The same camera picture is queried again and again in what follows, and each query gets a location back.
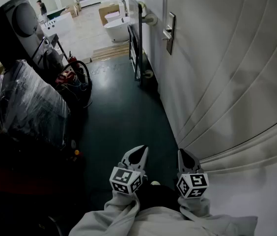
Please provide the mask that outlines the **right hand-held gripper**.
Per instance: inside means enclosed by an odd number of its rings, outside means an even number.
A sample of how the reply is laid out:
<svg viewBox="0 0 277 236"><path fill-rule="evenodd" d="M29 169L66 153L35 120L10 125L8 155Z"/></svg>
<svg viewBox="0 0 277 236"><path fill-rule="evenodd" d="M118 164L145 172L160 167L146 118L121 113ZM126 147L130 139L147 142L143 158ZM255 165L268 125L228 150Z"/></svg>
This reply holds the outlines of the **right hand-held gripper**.
<svg viewBox="0 0 277 236"><path fill-rule="evenodd" d="M189 151L179 149L176 187L184 199L200 198L209 187L208 175L199 160Z"/></svg>

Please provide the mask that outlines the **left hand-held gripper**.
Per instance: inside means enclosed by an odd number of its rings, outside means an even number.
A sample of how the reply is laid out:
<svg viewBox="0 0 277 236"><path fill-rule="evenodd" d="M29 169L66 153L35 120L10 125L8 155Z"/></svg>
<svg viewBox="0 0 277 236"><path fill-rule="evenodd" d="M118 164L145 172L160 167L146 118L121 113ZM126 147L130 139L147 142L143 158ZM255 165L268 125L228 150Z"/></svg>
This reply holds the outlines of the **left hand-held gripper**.
<svg viewBox="0 0 277 236"><path fill-rule="evenodd" d="M114 191L133 195L143 184L145 166L149 155L148 146L137 146L126 152L114 167L110 176L110 184Z"/></svg>

